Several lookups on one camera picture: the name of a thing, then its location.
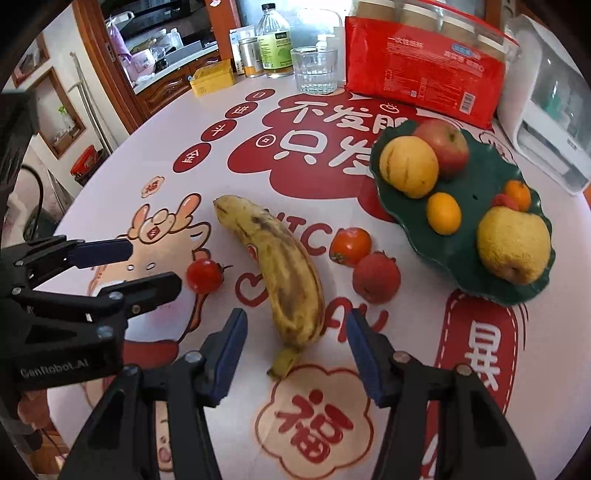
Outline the red cherry tomato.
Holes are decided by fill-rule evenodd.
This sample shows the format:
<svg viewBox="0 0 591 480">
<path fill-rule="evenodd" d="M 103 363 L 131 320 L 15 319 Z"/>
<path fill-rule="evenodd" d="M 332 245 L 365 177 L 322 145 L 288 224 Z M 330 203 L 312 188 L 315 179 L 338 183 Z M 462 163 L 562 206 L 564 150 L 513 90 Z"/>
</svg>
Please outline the red cherry tomato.
<svg viewBox="0 0 591 480">
<path fill-rule="evenodd" d="M 231 265 L 221 264 L 202 258 L 193 261 L 186 269 L 185 277 L 188 286 L 198 295 L 208 295 L 221 288 L 224 281 L 224 271 Z"/>
</svg>

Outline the spotted yellow banana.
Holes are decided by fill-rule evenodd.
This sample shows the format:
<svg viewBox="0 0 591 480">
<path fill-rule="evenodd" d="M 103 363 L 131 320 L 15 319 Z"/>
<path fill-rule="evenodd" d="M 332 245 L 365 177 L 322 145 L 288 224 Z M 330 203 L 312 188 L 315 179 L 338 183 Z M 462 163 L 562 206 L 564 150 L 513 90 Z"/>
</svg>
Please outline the spotted yellow banana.
<svg viewBox="0 0 591 480">
<path fill-rule="evenodd" d="M 218 222 L 256 252 L 273 323 L 283 342 L 269 375 L 283 379 L 321 335 L 325 296 L 318 270 L 301 241 L 263 207 L 235 195 L 216 198 L 213 207 Z"/>
</svg>

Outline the red bumpy lychee fruit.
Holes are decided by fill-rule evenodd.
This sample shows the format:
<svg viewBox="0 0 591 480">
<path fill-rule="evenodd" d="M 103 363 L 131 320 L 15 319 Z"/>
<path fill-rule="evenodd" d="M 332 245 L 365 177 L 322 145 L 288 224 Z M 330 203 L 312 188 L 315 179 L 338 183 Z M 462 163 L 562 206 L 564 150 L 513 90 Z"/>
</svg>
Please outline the red bumpy lychee fruit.
<svg viewBox="0 0 591 480">
<path fill-rule="evenodd" d="M 370 304 L 385 304 L 398 293 L 402 276 L 394 257 L 374 252 L 356 264 L 353 289 Z"/>
</svg>

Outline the red persimmon tomato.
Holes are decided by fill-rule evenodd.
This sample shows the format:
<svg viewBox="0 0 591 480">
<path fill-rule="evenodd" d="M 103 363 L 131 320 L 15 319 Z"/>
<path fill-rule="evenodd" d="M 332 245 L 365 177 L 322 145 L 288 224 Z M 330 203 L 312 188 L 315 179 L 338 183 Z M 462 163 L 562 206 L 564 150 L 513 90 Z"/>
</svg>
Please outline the red persimmon tomato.
<svg viewBox="0 0 591 480">
<path fill-rule="evenodd" d="M 329 246 L 329 258 L 332 262 L 355 267 L 372 251 L 372 237 L 358 227 L 341 228 Z"/>
</svg>

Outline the small orange tangerine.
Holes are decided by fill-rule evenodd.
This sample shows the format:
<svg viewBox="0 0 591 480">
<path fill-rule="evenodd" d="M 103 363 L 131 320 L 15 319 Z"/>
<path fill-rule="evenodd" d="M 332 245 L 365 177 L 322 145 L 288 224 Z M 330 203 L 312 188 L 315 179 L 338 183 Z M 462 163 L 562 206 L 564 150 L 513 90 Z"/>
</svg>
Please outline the small orange tangerine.
<svg viewBox="0 0 591 480">
<path fill-rule="evenodd" d="M 462 211 L 458 202 L 445 192 L 435 193 L 428 199 L 426 215 L 431 228 L 443 236 L 455 234 L 462 223 Z"/>
</svg>

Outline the yellow striped melon fruit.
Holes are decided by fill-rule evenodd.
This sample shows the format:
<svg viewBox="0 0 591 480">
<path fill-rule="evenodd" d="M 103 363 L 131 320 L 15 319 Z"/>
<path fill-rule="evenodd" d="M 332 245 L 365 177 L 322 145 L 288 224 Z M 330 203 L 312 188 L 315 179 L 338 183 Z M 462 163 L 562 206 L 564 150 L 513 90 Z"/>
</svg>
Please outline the yellow striped melon fruit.
<svg viewBox="0 0 591 480">
<path fill-rule="evenodd" d="M 433 148 L 417 136 L 391 140 L 381 152 L 381 177 L 411 199 L 428 195 L 439 178 L 439 162 Z"/>
</svg>

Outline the red basket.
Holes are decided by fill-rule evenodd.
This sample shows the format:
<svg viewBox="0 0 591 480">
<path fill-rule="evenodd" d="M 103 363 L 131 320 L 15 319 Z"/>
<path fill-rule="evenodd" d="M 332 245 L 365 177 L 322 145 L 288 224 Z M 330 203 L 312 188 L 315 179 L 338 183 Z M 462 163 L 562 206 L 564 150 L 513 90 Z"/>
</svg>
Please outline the red basket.
<svg viewBox="0 0 591 480">
<path fill-rule="evenodd" d="M 88 146 L 77 158 L 70 169 L 70 174 L 74 178 L 82 177 L 88 174 L 99 160 L 99 153 L 93 145 Z"/>
</svg>

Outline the yellow pear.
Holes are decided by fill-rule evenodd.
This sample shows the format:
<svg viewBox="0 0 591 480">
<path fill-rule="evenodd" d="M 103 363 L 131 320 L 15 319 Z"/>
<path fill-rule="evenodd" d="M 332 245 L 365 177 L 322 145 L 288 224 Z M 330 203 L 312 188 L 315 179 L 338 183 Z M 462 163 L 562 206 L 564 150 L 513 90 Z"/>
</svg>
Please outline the yellow pear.
<svg viewBox="0 0 591 480">
<path fill-rule="evenodd" d="M 483 265 L 512 284 L 537 281 L 550 260 L 550 232 L 535 214 L 492 207 L 479 222 L 476 238 Z"/>
</svg>

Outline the dark green leaf plate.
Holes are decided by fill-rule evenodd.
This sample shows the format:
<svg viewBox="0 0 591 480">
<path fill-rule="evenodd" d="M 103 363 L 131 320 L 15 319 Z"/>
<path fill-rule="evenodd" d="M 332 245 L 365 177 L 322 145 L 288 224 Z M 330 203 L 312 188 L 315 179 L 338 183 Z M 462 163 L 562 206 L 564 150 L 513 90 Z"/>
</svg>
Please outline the dark green leaf plate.
<svg viewBox="0 0 591 480">
<path fill-rule="evenodd" d="M 414 251 L 448 272 L 464 292 L 503 306 L 534 299 L 550 282 L 556 258 L 554 250 L 550 251 L 542 275 L 529 285 L 512 284 L 495 276 L 483 265 L 477 250 L 479 222 L 492 207 L 493 197 L 501 192 L 507 181 L 524 180 L 519 167 L 506 161 L 494 145 L 480 142 L 472 132 L 464 129 L 462 134 L 469 147 L 468 165 L 454 180 L 440 180 L 433 189 L 434 192 L 445 192 L 456 200 L 461 211 L 461 225 L 453 235 L 440 235 L 428 223 L 428 199 L 408 198 L 383 179 L 380 172 L 380 155 L 386 145 L 398 137 L 411 135 L 417 126 L 416 121 L 408 120 L 398 127 L 388 127 L 374 142 L 370 153 L 370 173 L 383 209 L 401 225 Z"/>
</svg>

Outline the yellow small box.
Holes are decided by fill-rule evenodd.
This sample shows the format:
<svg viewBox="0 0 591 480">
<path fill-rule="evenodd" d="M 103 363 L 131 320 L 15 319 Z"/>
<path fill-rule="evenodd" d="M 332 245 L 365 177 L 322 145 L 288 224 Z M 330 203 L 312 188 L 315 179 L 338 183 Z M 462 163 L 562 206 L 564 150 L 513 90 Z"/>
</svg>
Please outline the yellow small box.
<svg viewBox="0 0 591 480">
<path fill-rule="evenodd" d="M 205 65 L 195 71 L 190 77 L 189 83 L 195 97 L 229 88 L 235 85 L 235 74 L 231 62 L 222 60 Z"/>
</svg>

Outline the small red lychee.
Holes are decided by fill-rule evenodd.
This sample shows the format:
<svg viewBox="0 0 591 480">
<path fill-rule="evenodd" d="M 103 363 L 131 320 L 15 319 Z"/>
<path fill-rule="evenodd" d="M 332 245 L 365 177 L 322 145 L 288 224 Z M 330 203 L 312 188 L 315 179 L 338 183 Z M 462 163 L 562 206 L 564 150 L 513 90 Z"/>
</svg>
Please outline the small red lychee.
<svg viewBox="0 0 591 480">
<path fill-rule="evenodd" d="M 511 209 L 513 211 L 519 211 L 520 207 L 518 203 L 509 195 L 500 193 L 494 196 L 492 203 L 492 207 L 505 207 Z"/>
</svg>

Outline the small orange mandarin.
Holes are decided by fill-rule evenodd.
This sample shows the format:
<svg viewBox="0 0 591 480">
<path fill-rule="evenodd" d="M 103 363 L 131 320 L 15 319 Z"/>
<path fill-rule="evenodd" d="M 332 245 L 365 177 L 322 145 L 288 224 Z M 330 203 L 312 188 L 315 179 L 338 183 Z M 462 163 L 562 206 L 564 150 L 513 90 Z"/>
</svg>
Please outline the small orange mandarin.
<svg viewBox="0 0 591 480">
<path fill-rule="evenodd" d="M 503 189 L 503 193 L 511 199 L 511 206 L 518 211 L 528 212 L 531 207 L 531 192 L 522 181 L 509 180 Z"/>
</svg>

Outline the small metal can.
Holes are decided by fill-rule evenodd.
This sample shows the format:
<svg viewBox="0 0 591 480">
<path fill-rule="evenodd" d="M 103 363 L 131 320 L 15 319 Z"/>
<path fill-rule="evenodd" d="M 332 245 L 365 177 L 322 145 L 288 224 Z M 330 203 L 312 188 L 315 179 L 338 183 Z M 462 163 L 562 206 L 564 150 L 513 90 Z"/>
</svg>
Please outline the small metal can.
<svg viewBox="0 0 591 480">
<path fill-rule="evenodd" d="M 259 52 L 259 41 L 256 37 L 242 38 L 238 41 L 242 69 L 245 76 L 256 78 L 264 73 L 262 57 Z"/>
</svg>

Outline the red apple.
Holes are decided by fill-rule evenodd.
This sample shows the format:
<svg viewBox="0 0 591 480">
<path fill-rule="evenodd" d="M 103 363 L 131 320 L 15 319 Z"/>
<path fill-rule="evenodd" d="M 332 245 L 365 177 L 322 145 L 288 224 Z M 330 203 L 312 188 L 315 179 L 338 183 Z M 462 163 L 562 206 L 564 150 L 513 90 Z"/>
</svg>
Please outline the red apple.
<svg viewBox="0 0 591 480">
<path fill-rule="evenodd" d="M 415 129 L 413 135 L 424 140 L 434 150 L 442 179 L 452 180 L 467 166 L 467 140 L 451 123 L 441 119 L 426 120 Z"/>
</svg>

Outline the clear drinking glass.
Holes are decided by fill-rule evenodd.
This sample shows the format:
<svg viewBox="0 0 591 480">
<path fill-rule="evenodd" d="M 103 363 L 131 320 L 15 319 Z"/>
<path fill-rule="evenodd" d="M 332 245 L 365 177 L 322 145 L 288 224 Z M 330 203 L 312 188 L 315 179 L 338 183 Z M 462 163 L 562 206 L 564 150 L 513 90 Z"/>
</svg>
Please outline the clear drinking glass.
<svg viewBox="0 0 591 480">
<path fill-rule="evenodd" d="M 297 47 L 290 51 L 297 90 L 329 95 L 338 88 L 339 53 L 328 47 Z"/>
</svg>

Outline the green label plastic bottle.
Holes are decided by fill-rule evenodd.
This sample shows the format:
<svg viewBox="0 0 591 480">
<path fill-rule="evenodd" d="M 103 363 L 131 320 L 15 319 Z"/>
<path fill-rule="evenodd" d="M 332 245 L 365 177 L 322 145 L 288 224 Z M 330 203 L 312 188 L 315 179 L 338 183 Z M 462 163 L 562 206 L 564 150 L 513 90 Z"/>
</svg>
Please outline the green label plastic bottle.
<svg viewBox="0 0 591 480">
<path fill-rule="evenodd" d="M 263 71 L 267 77 L 276 79 L 294 73 L 290 56 L 290 24 L 276 11 L 276 4 L 262 5 L 263 16 L 256 25 L 256 38 L 262 58 Z"/>
</svg>

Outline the white cup sterilizer box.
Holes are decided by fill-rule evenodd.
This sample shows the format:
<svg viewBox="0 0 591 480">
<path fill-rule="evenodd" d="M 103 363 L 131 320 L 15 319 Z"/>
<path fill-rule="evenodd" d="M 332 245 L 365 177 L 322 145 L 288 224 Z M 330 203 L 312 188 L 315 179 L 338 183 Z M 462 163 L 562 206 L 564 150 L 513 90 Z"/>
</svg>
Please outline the white cup sterilizer box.
<svg viewBox="0 0 591 480">
<path fill-rule="evenodd" d="M 526 15 L 505 33 L 519 44 L 497 108 L 514 149 L 576 195 L 590 185 L 590 86 L 559 39 Z"/>
</svg>

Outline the red paper cup package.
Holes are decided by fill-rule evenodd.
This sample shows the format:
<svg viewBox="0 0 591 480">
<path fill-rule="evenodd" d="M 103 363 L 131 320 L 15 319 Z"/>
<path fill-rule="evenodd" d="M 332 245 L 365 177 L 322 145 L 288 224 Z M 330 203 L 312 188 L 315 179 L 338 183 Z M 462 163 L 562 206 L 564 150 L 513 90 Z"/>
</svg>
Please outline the red paper cup package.
<svg viewBox="0 0 591 480">
<path fill-rule="evenodd" d="M 346 87 L 487 128 L 517 40 L 438 1 L 362 1 L 346 17 Z"/>
</svg>

